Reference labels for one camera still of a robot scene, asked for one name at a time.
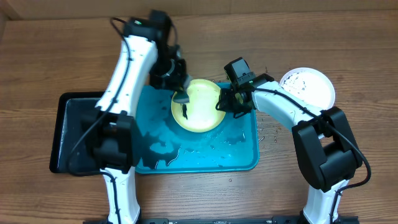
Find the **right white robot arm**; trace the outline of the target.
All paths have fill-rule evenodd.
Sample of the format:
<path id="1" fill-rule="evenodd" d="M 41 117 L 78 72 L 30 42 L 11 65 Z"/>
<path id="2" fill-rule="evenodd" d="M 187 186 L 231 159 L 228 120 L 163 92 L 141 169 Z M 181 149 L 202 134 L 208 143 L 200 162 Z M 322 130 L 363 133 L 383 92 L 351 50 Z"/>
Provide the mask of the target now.
<path id="1" fill-rule="evenodd" d="M 301 174 L 309 184 L 308 199 L 297 223 L 344 223 L 338 204 L 356 169 L 367 165 L 344 112 L 323 110 L 283 90 L 269 75 L 229 76 L 215 108 L 240 118 L 253 110 L 272 116 L 292 133 Z"/>

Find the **yellow plate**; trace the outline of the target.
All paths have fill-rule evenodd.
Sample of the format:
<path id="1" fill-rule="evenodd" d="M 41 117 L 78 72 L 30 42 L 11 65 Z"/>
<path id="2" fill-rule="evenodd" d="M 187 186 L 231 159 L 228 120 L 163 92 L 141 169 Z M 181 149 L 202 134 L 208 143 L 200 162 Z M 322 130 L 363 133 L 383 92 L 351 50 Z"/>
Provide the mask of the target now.
<path id="1" fill-rule="evenodd" d="M 174 120 L 183 129 L 194 133 L 204 133 L 216 128 L 224 119 L 225 112 L 216 110 L 221 88 L 205 79 L 194 79 L 186 91 L 189 102 L 185 103 L 186 115 L 183 115 L 183 104 L 171 102 L 171 112 Z"/>

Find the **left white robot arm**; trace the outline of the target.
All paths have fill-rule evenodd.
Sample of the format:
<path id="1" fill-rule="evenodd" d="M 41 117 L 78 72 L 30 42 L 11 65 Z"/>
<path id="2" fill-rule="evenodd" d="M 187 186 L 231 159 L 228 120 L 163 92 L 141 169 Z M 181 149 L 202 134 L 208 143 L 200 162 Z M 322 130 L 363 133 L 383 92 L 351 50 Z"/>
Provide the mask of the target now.
<path id="1" fill-rule="evenodd" d="M 84 133 L 79 139 L 95 162 L 96 169 L 89 174 L 104 177 L 107 223 L 136 223 L 140 217 L 135 167 L 144 141 L 136 113 L 146 81 L 157 90 L 174 91 L 177 103 L 187 103 L 192 80 L 179 45 L 168 44 L 175 26 L 166 12 L 152 10 L 148 19 L 132 17 L 123 25 L 117 30 L 121 51 L 113 76 L 94 110 L 82 116 Z"/>

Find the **green grey sponge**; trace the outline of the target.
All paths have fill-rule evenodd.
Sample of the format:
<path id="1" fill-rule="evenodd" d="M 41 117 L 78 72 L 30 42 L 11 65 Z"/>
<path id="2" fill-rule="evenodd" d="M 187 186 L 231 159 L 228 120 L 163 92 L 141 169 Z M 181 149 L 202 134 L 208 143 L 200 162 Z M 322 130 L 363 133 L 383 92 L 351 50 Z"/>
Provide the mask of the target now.
<path id="1" fill-rule="evenodd" d="M 189 100 L 189 96 L 186 91 L 176 91 L 172 98 L 172 101 L 174 103 L 186 104 L 190 100 Z"/>

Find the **pink white plate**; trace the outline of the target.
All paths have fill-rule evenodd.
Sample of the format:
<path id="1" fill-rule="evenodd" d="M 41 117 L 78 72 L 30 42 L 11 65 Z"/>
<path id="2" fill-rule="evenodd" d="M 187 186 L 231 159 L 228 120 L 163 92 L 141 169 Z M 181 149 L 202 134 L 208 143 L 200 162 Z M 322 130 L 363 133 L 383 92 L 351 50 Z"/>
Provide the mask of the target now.
<path id="1" fill-rule="evenodd" d="M 308 67 L 288 71 L 279 85 L 302 101 L 328 110 L 335 104 L 335 88 L 322 72 Z"/>

